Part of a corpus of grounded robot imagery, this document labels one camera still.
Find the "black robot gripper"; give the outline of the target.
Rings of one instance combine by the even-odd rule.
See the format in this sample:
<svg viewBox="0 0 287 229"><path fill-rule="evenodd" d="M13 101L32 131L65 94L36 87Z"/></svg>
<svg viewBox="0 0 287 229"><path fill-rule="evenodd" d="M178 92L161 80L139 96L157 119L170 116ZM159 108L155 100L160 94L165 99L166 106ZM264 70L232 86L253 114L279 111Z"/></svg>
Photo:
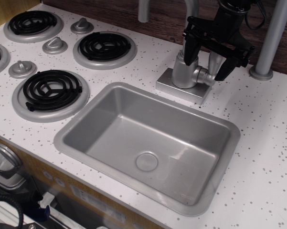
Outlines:
<svg viewBox="0 0 287 229"><path fill-rule="evenodd" d="M226 58L215 81L224 81L235 67L245 67L255 52L253 46L240 33L240 27L249 12L252 0L219 0L213 20L190 16L184 30L184 62L190 66L205 47Z"/></svg>

